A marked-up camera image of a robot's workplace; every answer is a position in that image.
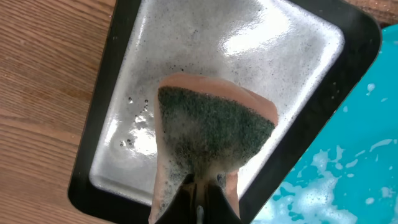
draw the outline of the tray rim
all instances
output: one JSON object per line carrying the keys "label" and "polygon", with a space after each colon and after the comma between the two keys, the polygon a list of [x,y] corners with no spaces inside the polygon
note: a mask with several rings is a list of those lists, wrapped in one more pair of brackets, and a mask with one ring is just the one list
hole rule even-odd
{"label": "tray rim", "polygon": [[[381,31],[378,23],[369,14],[355,6],[340,0],[288,1],[339,27],[343,32],[345,45],[336,62],[329,69],[275,151],[241,197],[239,208],[243,223],[250,223],[254,219],[316,135],[322,130],[333,112],[372,65],[381,46]],[[116,223],[147,223],[150,213],[149,206],[97,189],[89,180],[98,139],[140,4],[141,0],[117,0],[115,4],[114,16],[104,46],[95,89],[68,187],[68,199],[75,208],[83,213]],[[333,18],[333,12],[336,13],[337,11],[340,11],[341,16]],[[346,16],[353,14],[357,16],[358,22],[354,24],[356,27],[347,22],[346,18]],[[362,41],[356,40],[355,37],[357,36],[362,37]],[[360,57],[360,60],[355,61],[355,63],[348,60],[350,54],[358,55],[361,49],[362,51],[365,50],[365,54],[357,56]],[[341,96],[335,98],[333,105],[323,111],[322,116],[315,114],[315,116],[320,117],[316,124],[309,123],[307,117],[313,113],[311,111],[312,106],[322,96],[330,95],[327,86],[335,82],[336,76],[344,73],[343,71],[346,68],[354,68],[348,80],[349,90],[344,93],[341,92]],[[302,127],[307,126],[311,127],[307,131],[302,131]]]}

